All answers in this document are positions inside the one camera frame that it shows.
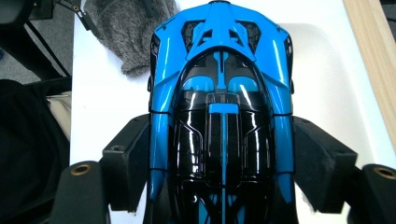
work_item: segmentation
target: blue model car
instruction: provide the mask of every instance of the blue model car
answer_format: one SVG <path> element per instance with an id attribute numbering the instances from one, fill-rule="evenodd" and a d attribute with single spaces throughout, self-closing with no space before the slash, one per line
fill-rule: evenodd
<path id="1" fill-rule="evenodd" d="M 291 68 L 288 32 L 225 1 L 154 31 L 148 197 L 166 179 L 174 222 L 297 222 Z"/>

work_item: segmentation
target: wooden edge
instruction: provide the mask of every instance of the wooden edge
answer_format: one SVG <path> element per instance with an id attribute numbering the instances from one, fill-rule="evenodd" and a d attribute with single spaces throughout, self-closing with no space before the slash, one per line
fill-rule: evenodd
<path id="1" fill-rule="evenodd" d="M 344 0 L 375 98 L 396 153 L 396 44 L 378 0 Z"/>

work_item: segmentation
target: white surface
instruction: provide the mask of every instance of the white surface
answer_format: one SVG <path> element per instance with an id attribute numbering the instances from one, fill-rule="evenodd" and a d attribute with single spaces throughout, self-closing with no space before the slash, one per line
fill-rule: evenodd
<path id="1" fill-rule="evenodd" d="M 207 3 L 178 0 L 181 9 Z M 258 10 L 290 32 L 294 44 L 294 115 L 315 122 L 359 153 L 358 166 L 396 168 L 384 121 L 350 28 L 342 0 L 230 0 Z M 121 61 L 75 21 L 70 162 L 99 161 L 102 149 L 132 118 L 148 113 L 149 74 L 127 78 Z M 343 215 L 313 214 L 298 190 L 300 223 L 346 223 Z M 141 223 L 112 213 L 112 223 Z"/>

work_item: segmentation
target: gray felt cloth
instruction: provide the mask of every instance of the gray felt cloth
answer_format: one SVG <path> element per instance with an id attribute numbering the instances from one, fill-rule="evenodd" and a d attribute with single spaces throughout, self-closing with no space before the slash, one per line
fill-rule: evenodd
<path id="1" fill-rule="evenodd" d="M 84 6 L 99 30 L 99 41 L 122 59 L 121 71 L 129 77 L 149 70 L 152 33 L 177 12 L 174 0 L 151 1 L 156 14 L 151 18 L 143 0 L 87 0 Z"/>

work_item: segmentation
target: brass insert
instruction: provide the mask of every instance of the brass insert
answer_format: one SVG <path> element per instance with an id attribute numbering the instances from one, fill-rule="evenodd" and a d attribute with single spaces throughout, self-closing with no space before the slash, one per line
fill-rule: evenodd
<path id="1" fill-rule="evenodd" d="M 81 164 L 78 167 L 73 168 L 70 171 L 72 175 L 85 175 L 91 170 L 91 166 L 88 163 Z"/>
<path id="2" fill-rule="evenodd" d="M 396 172 L 393 170 L 390 170 L 385 167 L 375 167 L 374 171 L 378 174 L 381 175 L 382 177 L 385 177 L 387 179 L 394 179 L 396 180 Z"/>

